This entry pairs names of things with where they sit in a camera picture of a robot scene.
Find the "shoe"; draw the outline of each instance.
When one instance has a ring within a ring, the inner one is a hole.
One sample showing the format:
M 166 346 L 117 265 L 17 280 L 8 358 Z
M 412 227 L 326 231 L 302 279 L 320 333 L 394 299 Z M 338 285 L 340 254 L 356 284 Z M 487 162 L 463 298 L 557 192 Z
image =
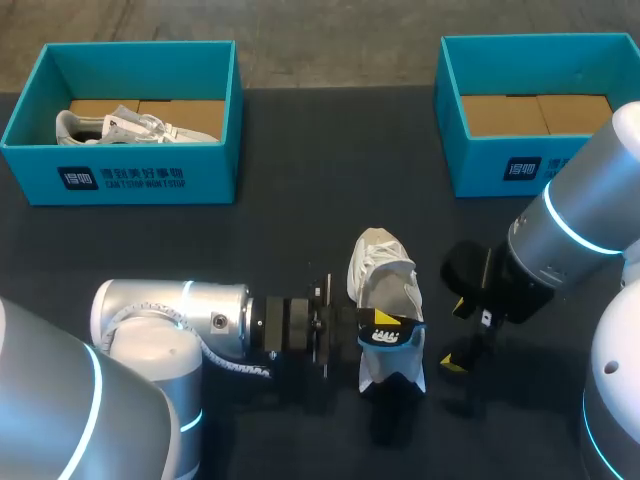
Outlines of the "shoe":
M 177 128 L 153 115 L 140 115 L 122 105 L 105 117 L 79 117 L 63 110 L 56 117 L 56 139 L 58 145 L 218 141 L 206 133 Z
M 400 241 L 382 228 L 369 228 L 356 242 L 349 271 L 347 293 L 358 308 L 376 308 L 424 322 L 422 295 L 416 264 Z M 422 367 L 424 328 L 416 329 L 407 348 L 389 351 L 363 348 L 360 359 L 360 392 L 400 373 L 424 393 Z

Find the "teal cardboard box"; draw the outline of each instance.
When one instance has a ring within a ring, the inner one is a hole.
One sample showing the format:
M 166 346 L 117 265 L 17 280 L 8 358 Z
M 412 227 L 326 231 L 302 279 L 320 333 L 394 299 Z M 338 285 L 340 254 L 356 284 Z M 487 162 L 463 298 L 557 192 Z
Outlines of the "teal cardboard box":
M 224 100 L 220 142 L 56 145 L 73 99 Z M 231 203 L 242 102 L 234 42 L 48 44 L 0 148 L 31 205 Z
M 615 111 L 640 99 L 640 55 L 619 33 L 442 38 L 434 105 L 456 196 L 537 195 L 590 135 L 472 136 L 467 95 L 604 95 Z

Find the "black table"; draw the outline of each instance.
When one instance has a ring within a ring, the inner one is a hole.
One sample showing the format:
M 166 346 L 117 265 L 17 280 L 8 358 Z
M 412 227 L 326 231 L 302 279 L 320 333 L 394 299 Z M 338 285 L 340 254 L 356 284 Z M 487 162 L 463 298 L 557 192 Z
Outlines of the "black table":
M 428 396 L 404 433 L 374 442 L 374 405 L 355 384 L 314 416 L 295 403 L 256 406 L 263 385 L 207 368 L 200 478 L 583 479 L 582 385 L 621 264 L 525 325 L 507 325 L 497 357 L 474 380 L 481 407 L 453 411 L 460 389 L 436 366 L 467 325 L 451 318 L 456 298 L 439 281 L 440 261 L 457 240 L 501 240 L 530 199 L 454 198 L 432 93 L 246 91 L 233 206 L 31 208 L 2 162 L 0 292 L 87 341 L 91 301 L 106 279 L 243 282 L 256 294 L 292 296 L 330 271 L 344 291 L 355 240 L 383 226 L 418 265 L 428 323 Z M 16 99 L 0 96 L 0 131 Z

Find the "shoe box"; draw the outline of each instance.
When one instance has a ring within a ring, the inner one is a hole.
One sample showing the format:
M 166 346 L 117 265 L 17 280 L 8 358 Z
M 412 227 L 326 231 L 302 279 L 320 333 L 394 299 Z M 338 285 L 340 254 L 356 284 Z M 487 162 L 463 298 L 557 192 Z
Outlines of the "shoe box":
M 220 141 L 56 144 L 61 110 L 104 116 L 120 104 Z M 234 42 L 47 44 L 0 151 L 31 205 L 228 204 L 242 109 Z
M 456 196 L 537 195 L 640 100 L 627 34 L 443 37 L 434 107 Z

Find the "screw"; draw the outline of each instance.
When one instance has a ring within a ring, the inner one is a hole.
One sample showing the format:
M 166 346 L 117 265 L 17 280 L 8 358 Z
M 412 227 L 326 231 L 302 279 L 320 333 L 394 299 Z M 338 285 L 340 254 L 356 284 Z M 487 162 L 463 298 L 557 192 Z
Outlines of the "screw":
M 222 329 L 227 326 L 227 317 L 224 315 L 216 315 L 213 317 L 213 326 L 217 329 Z

